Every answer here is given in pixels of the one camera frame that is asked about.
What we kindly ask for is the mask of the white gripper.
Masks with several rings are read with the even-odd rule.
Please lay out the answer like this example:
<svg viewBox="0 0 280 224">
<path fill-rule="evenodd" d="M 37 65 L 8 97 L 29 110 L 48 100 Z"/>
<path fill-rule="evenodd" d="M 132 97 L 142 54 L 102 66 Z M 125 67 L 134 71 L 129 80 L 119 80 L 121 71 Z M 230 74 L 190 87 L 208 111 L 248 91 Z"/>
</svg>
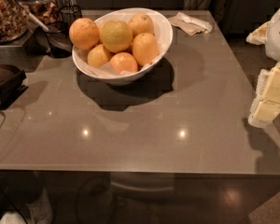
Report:
<svg viewBox="0 0 280 224">
<path fill-rule="evenodd" d="M 270 22 L 264 22 L 250 33 L 246 41 L 254 45 L 265 44 L 266 55 L 278 63 L 270 71 L 259 73 L 256 97 L 250 107 L 248 123 L 257 128 L 265 128 L 280 114 L 280 8 Z"/>
</svg>

